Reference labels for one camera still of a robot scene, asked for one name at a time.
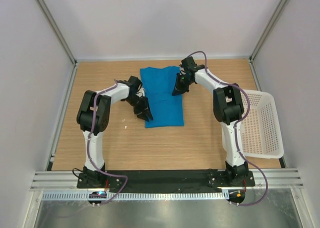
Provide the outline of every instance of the laundry basket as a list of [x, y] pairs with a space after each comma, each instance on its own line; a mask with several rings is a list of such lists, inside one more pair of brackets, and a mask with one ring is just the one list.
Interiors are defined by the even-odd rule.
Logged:
[[[245, 92], [250, 100], [250, 112], [240, 127], [244, 155], [265, 159], [281, 158], [284, 155], [284, 146], [273, 96], [256, 90]], [[241, 97], [245, 114], [248, 104], [243, 94]]]

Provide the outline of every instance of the white cable tray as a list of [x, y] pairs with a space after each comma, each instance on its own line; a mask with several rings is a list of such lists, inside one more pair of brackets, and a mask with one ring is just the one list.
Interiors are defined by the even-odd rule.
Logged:
[[[93, 191], [46, 191], [42, 201], [103, 201], [110, 199], [114, 193], [107, 193], [107, 198], [89, 198]], [[120, 193], [114, 201], [180, 201], [180, 200], [225, 200], [229, 199], [227, 190], [213, 193], [177, 193], [177, 194], [146, 194]]]

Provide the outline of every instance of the white plastic basket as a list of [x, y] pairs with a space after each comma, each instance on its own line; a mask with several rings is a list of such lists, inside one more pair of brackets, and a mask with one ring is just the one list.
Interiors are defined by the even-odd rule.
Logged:
[[[250, 100], [250, 112], [241, 122], [244, 155], [265, 159], [281, 158], [284, 155], [284, 145], [273, 96], [257, 90], [245, 90], [245, 92]], [[244, 107], [243, 114], [245, 114], [248, 104], [243, 94], [241, 97]]]

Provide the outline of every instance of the cable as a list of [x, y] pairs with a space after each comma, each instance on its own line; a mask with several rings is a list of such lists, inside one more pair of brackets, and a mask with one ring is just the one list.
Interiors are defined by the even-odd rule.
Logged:
[[98, 171], [100, 172], [101, 174], [104, 174], [105, 176], [109, 176], [109, 177], [115, 177], [115, 178], [125, 178], [125, 181], [123, 183], [123, 185], [121, 186], [121, 188], [108, 200], [105, 200], [105, 201], [102, 201], [100, 203], [100, 205], [105, 205], [105, 204], [108, 204], [109, 202], [111, 202], [126, 186], [127, 182], [128, 182], [128, 176], [126, 175], [119, 175], [119, 174], [110, 174], [110, 173], [107, 173], [101, 169], [99, 169], [97, 167], [97, 165], [93, 162], [92, 160], [92, 157], [90, 155], [90, 140], [91, 140], [91, 135], [93, 134], [94, 130], [95, 130], [95, 124], [96, 124], [96, 113], [97, 113], [97, 99], [98, 99], [98, 96], [103, 94], [103, 93], [106, 93], [106, 92], [109, 92], [109, 91], [112, 91], [114, 90], [115, 88], [117, 88], [118, 86], [118, 82], [116, 80], [115, 81], [115, 84], [107, 89], [104, 89], [100, 92], [98, 92], [95, 97], [94, 97], [94, 100], [93, 100], [93, 118], [92, 118], [92, 125], [91, 125], [91, 130], [90, 130], [90, 133], [88, 134], [88, 137], [87, 137], [87, 143], [86, 143], [86, 154], [88, 156], [88, 159], [91, 163], [91, 165]]
[[220, 80], [218, 80], [217, 78], [215, 78], [214, 76], [212, 76], [212, 75], [208, 72], [208, 67], [207, 67], [207, 55], [206, 55], [206, 53], [203, 52], [202, 50], [195, 51], [195, 52], [191, 53], [190, 55], [188, 55], [187, 57], [190, 57], [190, 56], [192, 56], [192, 55], [194, 55], [194, 54], [197, 54], [197, 53], [202, 53], [202, 54], [204, 55], [204, 70], [205, 70], [205, 73], [206, 73], [212, 80], [214, 80], [215, 82], [217, 82], [217, 83], [219, 83], [219, 84], [221, 84], [221, 85], [231, 86], [231, 87], [233, 87], [233, 88], [236, 88], [236, 89], [238, 89], [241, 93], [243, 93], [243, 95], [245, 96], [245, 99], [246, 99], [246, 102], [247, 102], [246, 113], [244, 114], [244, 116], [243, 116], [241, 119], [237, 120], [237, 121], [234, 123], [234, 126], [233, 126], [233, 128], [234, 128], [235, 146], [236, 146], [236, 149], [237, 149], [238, 153], [240, 154], [241, 158], [244, 159], [248, 164], [250, 164], [250, 165], [252, 165], [253, 167], [255, 167], [256, 169], [258, 169], [259, 172], [262, 174], [262, 176], [263, 176], [263, 178], [264, 178], [264, 180], [265, 180], [265, 192], [264, 192], [263, 196], [262, 196], [259, 200], [255, 201], [255, 202], [253, 202], [253, 203], [237, 204], [237, 203], [232, 202], [232, 204], [237, 205], [237, 206], [239, 205], [239, 206], [241, 206], [241, 207], [249, 207], [249, 206], [256, 205], [256, 204], [262, 202], [262, 201], [266, 198], [266, 196], [267, 196], [267, 194], [268, 194], [268, 190], [269, 190], [268, 180], [267, 180], [267, 177], [266, 177], [265, 173], [262, 171], [262, 169], [260, 169], [256, 164], [254, 164], [254, 163], [252, 163], [251, 161], [247, 160], [247, 158], [244, 156], [244, 154], [242, 154], [242, 152], [241, 152], [241, 150], [240, 150], [240, 147], [239, 147], [238, 135], [237, 135], [237, 124], [238, 124], [239, 122], [243, 121], [243, 120], [248, 116], [249, 111], [250, 111], [250, 100], [249, 100], [249, 97], [248, 97], [247, 93], [246, 93], [242, 88], [240, 88], [239, 86], [237, 86], [237, 85], [235, 85], [235, 84], [230, 84], [230, 83], [226, 83], [226, 82], [221, 82]]
[[[115, 85], [107, 88], [107, 89], [104, 89], [100, 92], [98, 92], [95, 97], [94, 97], [94, 100], [93, 100], [93, 118], [92, 118], [92, 125], [91, 125], [91, 130], [90, 130], [90, 133], [88, 134], [87, 136], [87, 145], [86, 145], [86, 153], [87, 153], [87, 156], [89, 158], [89, 161], [90, 163], [92, 164], [92, 166], [100, 173], [106, 175], [106, 176], [109, 176], [109, 177], [115, 177], [115, 178], [125, 178], [125, 181], [123, 183], [123, 185], [121, 186], [121, 188], [117, 191], [117, 193], [115, 193], [110, 199], [108, 200], [105, 200], [105, 201], [102, 201], [100, 203], [100, 205], [105, 205], [105, 204], [108, 204], [109, 202], [111, 202], [126, 186], [127, 182], [128, 182], [128, 176], [126, 175], [117, 175], [117, 174], [110, 174], [110, 173], [107, 173], [107, 172], [104, 172], [102, 171], [101, 169], [99, 169], [97, 167], [97, 165], [93, 162], [92, 160], [92, 157], [90, 155], [90, 140], [91, 140], [91, 135], [93, 134], [94, 132], [94, 129], [95, 129], [95, 124], [96, 124], [96, 113], [97, 113], [97, 99], [98, 99], [98, 96], [103, 94], [103, 93], [106, 93], [106, 92], [109, 92], [109, 91], [112, 91], [114, 90], [117, 86], [118, 86], [118, 82], [116, 80], [115, 81]], [[74, 170], [78, 170], [81, 172], [80, 169], [77, 169], [77, 168], [74, 168], [72, 169], [72, 173], [79, 178], [79, 176], [75, 173]], [[70, 214], [70, 215], [58, 215], [58, 216], [55, 216], [57, 218], [60, 218], [60, 219], [66, 219], [66, 218], [70, 218], [70, 217], [73, 217], [74, 215], [78, 214], [79, 212], [81, 212], [82, 210], [86, 209], [90, 207], [90, 205], [85, 205], [83, 206], [82, 208], [78, 209], [76, 212], [74, 212], [73, 214]], [[42, 222], [41, 222], [41, 225], [40, 227], [43, 228], [44, 225], [45, 225], [45, 222], [47, 220], [47, 218], [49, 217], [49, 214], [52, 212], [52, 209], [49, 209], [49, 211], [46, 213], [45, 217], [43, 218]]]
[[243, 179], [243, 185], [244, 185], [244, 193], [246, 193], [247, 191], [247, 183], [246, 183], [246, 179]]
[[109, 186], [109, 180], [107, 179], [105, 182], [105, 187], [104, 187], [104, 192], [106, 193], [108, 190], [108, 186]]

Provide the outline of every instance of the white enclosure wall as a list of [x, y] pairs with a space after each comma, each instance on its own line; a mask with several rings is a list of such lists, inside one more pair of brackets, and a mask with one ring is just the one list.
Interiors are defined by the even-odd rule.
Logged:
[[72, 63], [35, 0], [0, 0], [0, 227], [21, 227]]
[[279, 0], [45, 0], [83, 59], [250, 56]]
[[319, 217], [320, 0], [290, 0], [254, 61], [277, 105], [285, 160], [297, 167]]

